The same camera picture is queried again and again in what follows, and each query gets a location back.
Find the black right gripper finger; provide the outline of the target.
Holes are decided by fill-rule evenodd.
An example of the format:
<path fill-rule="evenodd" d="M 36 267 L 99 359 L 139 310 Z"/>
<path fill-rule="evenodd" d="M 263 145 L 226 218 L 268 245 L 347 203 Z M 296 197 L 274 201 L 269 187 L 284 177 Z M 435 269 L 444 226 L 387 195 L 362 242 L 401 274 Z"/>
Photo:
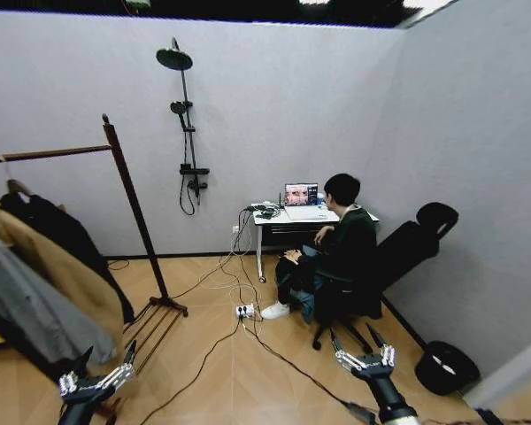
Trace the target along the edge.
<path fill-rule="evenodd" d="M 335 350 L 336 361 L 346 370 L 363 369 L 364 364 L 359 359 L 352 356 L 342 348 L 340 340 L 338 339 L 336 333 L 333 331 L 332 328 L 329 330 L 329 332 L 331 337 L 331 344 Z"/>
<path fill-rule="evenodd" d="M 376 343 L 377 347 L 380 349 L 381 364 L 384 367 L 393 367 L 395 365 L 396 359 L 396 350 L 395 348 L 388 344 L 383 336 L 373 328 L 369 323 L 366 324 L 368 331 Z"/>

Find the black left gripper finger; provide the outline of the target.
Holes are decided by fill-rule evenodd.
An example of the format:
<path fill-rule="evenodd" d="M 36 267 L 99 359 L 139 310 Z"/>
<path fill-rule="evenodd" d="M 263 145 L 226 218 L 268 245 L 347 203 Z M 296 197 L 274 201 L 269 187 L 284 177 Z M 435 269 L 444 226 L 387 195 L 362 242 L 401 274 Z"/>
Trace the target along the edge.
<path fill-rule="evenodd" d="M 90 346 L 82 355 L 71 363 L 69 370 L 63 373 L 58 379 L 58 390 L 60 395 L 68 395 L 78 389 L 81 378 L 87 376 L 87 364 L 93 347 Z"/>
<path fill-rule="evenodd" d="M 112 370 L 106 377 L 96 385 L 96 390 L 112 389 L 118 391 L 126 382 L 132 379 L 135 369 L 134 361 L 136 355 L 136 340 L 133 340 L 127 349 L 123 363 Z"/>

